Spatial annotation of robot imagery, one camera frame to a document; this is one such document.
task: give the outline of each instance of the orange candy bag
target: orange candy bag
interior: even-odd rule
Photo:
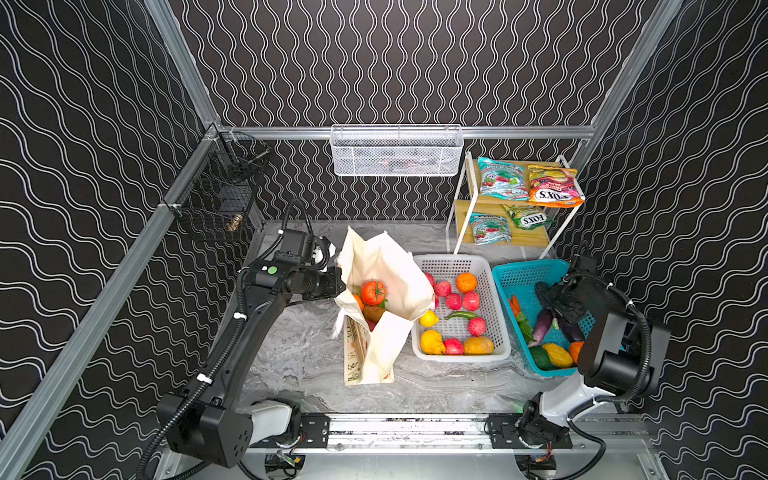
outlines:
[[[574,168],[536,167],[528,168],[531,181],[529,203],[541,207],[575,207],[584,203],[576,189]]]

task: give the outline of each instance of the candy bag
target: candy bag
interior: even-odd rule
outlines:
[[[475,245],[506,241],[510,243],[512,234],[507,225],[507,219],[498,215],[472,214],[469,216],[472,225],[472,235]]]
[[[523,230],[533,230],[537,227],[546,227],[554,222],[553,218],[547,218],[547,215],[541,211],[541,208],[532,205],[519,207],[517,205],[502,205],[507,215],[517,228]]]
[[[480,157],[480,194],[502,200],[527,200],[523,169],[515,164]]]
[[[574,168],[528,167],[531,181],[531,205],[542,207],[575,207],[584,203],[576,190]]]

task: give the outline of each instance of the wavy line pattern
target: wavy line pattern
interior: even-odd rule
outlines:
[[[204,128],[140,0],[0,16],[2,439]]]
[[[157,248],[24,478],[132,478],[159,428],[157,401],[205,362],[249,245],[198,244],[178,228]]]
[[[465,142],[476,157],[542,161],[571,155],[577,145],[570,139]],[[235,154],[252,154],[255,143],[239,135],[230,147]],[[309,204],[307,214],[317,219],[445,220],[458,180],[458,175],[338,177],[327,141],[278,141],[273,151],[257,193],[257,206],[268,219],[282,218],[290,199],[299,196]]]
[[[655,0],[171,2],[225,124],[588,124]]]
[[[677,480],[768,478],[768,2],[685,2],[581,184],[560,253],[672,340],[637,402]]]

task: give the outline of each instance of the marble surface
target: marble surface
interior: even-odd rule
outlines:
[[[444,224],[313,222],[315,233],[327,236],[339,249],[347,225],[366,239],[386,230],[415,255],[445,253]],[[262,250],[275,239],[279,226],[267,224]],[[291,222],[289,228],[304,226]],[[482,255],[494,266],[535,260],[541,249],[466,245],[460,253]],[[394,383],[347,387],[342,375],[343,341],[341,336],[331,338],[338,311],[332,300],[287,308],[251,366],[240,404],[284,398],[298,401],[311,412],[510,412],[560,381],[529,376],[516,350],[501,362],[426,362],[413,353],[409,338],[395,362]]]

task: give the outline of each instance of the gold object in basket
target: gold object in basket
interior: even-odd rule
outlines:
[[[227,223],[227,230],[230,232],[237,231],[238,228],[240,228],[240,224],[243,222],[243,214],[237,214],[232,217],[232,220],[230,220],[229,223]]]

